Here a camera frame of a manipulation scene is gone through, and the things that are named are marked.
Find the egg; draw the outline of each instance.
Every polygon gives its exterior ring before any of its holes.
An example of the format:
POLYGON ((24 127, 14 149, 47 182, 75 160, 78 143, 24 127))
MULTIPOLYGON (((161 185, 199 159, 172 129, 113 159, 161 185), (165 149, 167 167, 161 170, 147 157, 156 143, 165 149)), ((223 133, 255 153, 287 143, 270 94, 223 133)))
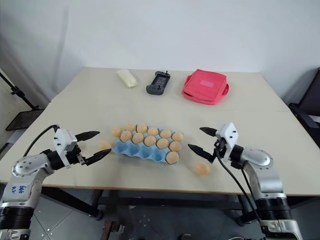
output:
POLYGON ((150 147, 152 145, 154 145, 156 143, 156 138, 154 136, 147 136, 145 139, 144 139, 144 144, 147 146, 147 147, 150 147))
POLYGON ((141 132, 137 132, 135 135, 132 137, 132 142, 134 144, 139 144, 144 140, 144 135, 141 132))
POLYGON ((172 143, 170 143, 169 148, 171 151, 178 152, 181 150, 182 145, 178 141, 173 141, 172 143))
POLYGON ((122 142, 125 143, 125 142, 129 141, 130 139, 132 139, 132 133, 130 131, 123 131, 121 133, 120 140, 122 142))
POLYGON ((184 139, 184 135, 181 132, 175 132, 174 134, 172 134, 172 139, 173 141, 182 141, 184 139))
POLYGON ((156 127, 149 127, 147 133, 151 136, 155 136, 159 134, 159 131, 156 127))
POLYGON ((193 166, 195 172, 199 175, 209 175, 210 174, 210 166, 205 162, 197 162, 193 166))
POLYGON ((129 122, 129 123, 126 125, 125 130, 130 131, 130 132, 133 132, 133 131, 136 131, 136 130, 137 130, 137 126, 135 125, 134 122, 129 122))
POLYGON ((170 138, 171 137, 171 131, 169 129, 163 129, 161 132, 160 132, 160 137, 162 138, 170 138))
POLYGON ((165 161, 168 164, 175 164, 179 161, 179 154, 176 151, 171 151, 165 156, 165 161))
POLYGON ((148 127, 147 127, 147 125, 145 125, 145 124, 139 124, 139 125, 136 126, 136 131, 137 131, 138 133, 144 134, 144 133, 147 132, 147 130, 148 130, 148 127))
POLYGON ((98 144, 99 149, 102 150, 107 150, 107 149, 112 149, 111 143, 107 141, 102 141, 98 144))
POLYGON ((116 138, 120 138, 122 132, 122 128, 119 126, 116 126, 112 129, 112 135, 116 138))
POLYGON ((166 138, 160 138, 156 142, 156 146, 158 147, 158 149, 165 149, 169 146, 169 141, 166 138))

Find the blue egg carton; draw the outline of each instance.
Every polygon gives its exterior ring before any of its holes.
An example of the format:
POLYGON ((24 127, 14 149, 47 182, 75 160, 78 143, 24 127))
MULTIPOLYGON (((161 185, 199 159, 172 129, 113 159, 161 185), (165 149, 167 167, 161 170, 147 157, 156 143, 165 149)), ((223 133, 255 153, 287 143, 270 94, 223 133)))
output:
MULTIPOLYGON (((160 133, 163 130, 163 128, 158 128, 158 132, 160 133)), ((136 131, 132 131, 132 136, 135 135, 137 132, 136 131)), ((144 134, 144 138, 146 138, 147 136, 149 136, 149 134, 147 132, 145 132, 144 134)), ((158 134, 156 136, 154 136, 155 139, 158 141, 159 139, 161 139, 161 136, 158 134)), ((171 142, 173 142, 174 140, 169 137, 168 138, 169 144, 171 142)), ((139 157, 141 159, 150 159, 153 160, 155 162, 162 162, 162 163, 167 163, 166 161, 166 156, 169 152, 171 152, 171 150, 169 149, 169 147, 166 147, 164 149, 159 149, 157 147, 156 144, 152 145, 152 146, 146 146, 144 144, 144 142, 140 142, 138 144, 134 144, 132 142, 132 140, 129 140, 127 142, 122 142, 120 140, 120 138, 117 138, 117 140, 115 141, 115 147, 112 149, 112 151, 114 153, 117 154, 125 154, 128 155, 130 157, 139 157)))

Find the white bar of soap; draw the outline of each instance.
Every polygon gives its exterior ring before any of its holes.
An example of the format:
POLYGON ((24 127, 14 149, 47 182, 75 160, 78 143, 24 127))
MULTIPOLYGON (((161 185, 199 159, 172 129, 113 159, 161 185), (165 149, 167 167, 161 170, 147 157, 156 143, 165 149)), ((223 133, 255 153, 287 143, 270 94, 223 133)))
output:
POLYGON ((116 74, 124 81, 128 88, 133 88, 137 85, 137 80, 127 69, 118 70, 116 74))

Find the gray floor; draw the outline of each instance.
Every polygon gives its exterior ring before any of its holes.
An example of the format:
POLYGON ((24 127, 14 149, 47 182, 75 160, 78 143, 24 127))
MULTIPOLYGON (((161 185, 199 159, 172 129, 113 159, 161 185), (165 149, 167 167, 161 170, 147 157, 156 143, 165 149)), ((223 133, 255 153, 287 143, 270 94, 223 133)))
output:
MULTIPOLYGON (((68 193, 88 201, 92 190, 65 189, 68 193)), ((212 195, 212 199, 227 198, 212 195)), ((310 202, 293 210, 305 240, 320 239, 320 200, 310 202)), ((98 240, 105 220, 125 223, 125 233, 121 240, 176 240, 183 233, 192 234, 195 240, 227 240, 231 237, 263 237, 260 226, 254 222, 240 227, 223 211, 200 208, 167 207, 118 207, 106 213, 100 221, 61 206, 41 197, 31 224, 31 240, 98 240)))

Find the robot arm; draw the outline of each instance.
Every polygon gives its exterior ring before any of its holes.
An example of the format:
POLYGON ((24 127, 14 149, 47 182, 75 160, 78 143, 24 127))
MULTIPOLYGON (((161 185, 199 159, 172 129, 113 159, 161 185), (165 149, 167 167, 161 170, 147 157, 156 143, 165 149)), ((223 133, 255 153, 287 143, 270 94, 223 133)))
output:
POLYGON ((85 158, 77 142, 88 140, 98 131, 74 135, 67 129, 55 129, 53 144, 55 151, 45 150, 33 156, 24 156, 12 167, 12 176, 0 201, 0 240, 28 240, 31 217, 36 208, 42 183, 55 170, 70 168, 72 164, 87 166, 101 160, 111 149, 85 158))
POLYGON ((303 240, 299 226, 291 215, 282 181, 273 166, 273 158, 265 151, 236 145, 238 132, 233 123, 218 130, 201 127, 206 134, 217 137, 214 153, 189 144, 189 147, 210 163, 217 157, 231 161, 231 166, 244 170, 249 177, 249 187, 257 206, 256 212, 262 232, 267 239, 303 240))

